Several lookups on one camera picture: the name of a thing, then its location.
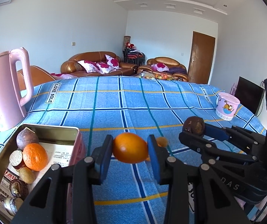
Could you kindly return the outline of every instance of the pink electric kettle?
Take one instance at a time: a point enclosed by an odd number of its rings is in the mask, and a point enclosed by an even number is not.
[[[16,62],[21,61],[27,94],[21,97]],[[0,131],[18,125],[26,116],[24,105],[33,96],[29,54],[24,48],[0,53]]]

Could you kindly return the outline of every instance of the orange fruit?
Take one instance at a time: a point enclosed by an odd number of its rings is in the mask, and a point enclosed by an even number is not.
[[[114,139],[113,154],[121,162],[139,163],[148,157],[148,146],[138,135],[124,132]]]
[[[41,171],[48,164],[48,155],[43,146],[30,143],[23,150],[23,160],[29,169]]]

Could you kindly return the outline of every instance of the brown door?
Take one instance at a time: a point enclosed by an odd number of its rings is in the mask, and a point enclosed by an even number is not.
[[[214,55],[214,45],[214,37],[193,32],[188,66],[188,79],[190,82],[198,84],[208,83]]]

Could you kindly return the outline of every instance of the television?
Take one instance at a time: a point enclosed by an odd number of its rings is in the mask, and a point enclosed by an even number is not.
[[[258,114],[265,90],[255,83],[239,77],[235,97],[254,115]]]

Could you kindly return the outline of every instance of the wall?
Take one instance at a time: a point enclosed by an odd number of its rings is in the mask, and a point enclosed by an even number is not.
[[[0,52],[25,47],[32,65],[59,73],[77,53],[122,56],[126,22],[127,11],[112,0],[12,0],[0,6]]]
[[[128,12],[126,35],[131,36],[131,43],[146,55],[146,59],[167,56],[188,68],[193,31],[215,37],[216,51],[215,22],[167,11]]]
[[[246,0],[220,27],[211,84],[229,92],[241,76],[260,85],[267,78],[267,6]],[[265,103],[259,119],[267,127]]]

